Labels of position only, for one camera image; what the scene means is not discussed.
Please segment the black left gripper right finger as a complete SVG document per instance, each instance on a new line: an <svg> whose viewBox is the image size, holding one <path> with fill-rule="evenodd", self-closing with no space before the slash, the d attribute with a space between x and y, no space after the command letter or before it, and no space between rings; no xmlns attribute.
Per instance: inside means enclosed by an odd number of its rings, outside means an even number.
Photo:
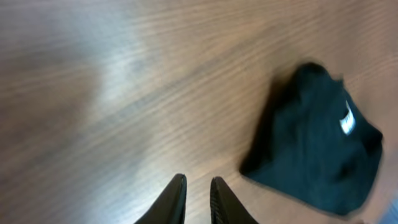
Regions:
<svg viewBox="0 0 398 224"><path fill-rule="evenodd" d="M219 176L211 181L210 210L212 224L258 224Z"/></svg>

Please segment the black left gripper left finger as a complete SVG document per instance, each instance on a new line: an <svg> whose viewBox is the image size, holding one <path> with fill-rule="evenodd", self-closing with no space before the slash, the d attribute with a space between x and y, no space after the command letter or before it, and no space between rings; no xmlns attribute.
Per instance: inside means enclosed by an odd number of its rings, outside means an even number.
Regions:
<svg viewBox="0 0 398 224"><path fill-rule="evenodd" d="M187 178L175 174L135 224L184 224L187 198Z"/></svg>

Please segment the black t-shirt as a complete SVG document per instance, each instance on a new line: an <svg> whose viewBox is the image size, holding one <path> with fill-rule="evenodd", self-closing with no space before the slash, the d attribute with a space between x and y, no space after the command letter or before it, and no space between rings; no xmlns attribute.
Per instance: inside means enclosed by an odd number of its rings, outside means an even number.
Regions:
<svg viewBox="0 0 398 224"><path fill-rule="evenodd" d="M345 216L372 190L382 139L343 81L307 62L271 100L240 171L258 184Z"/></svg>

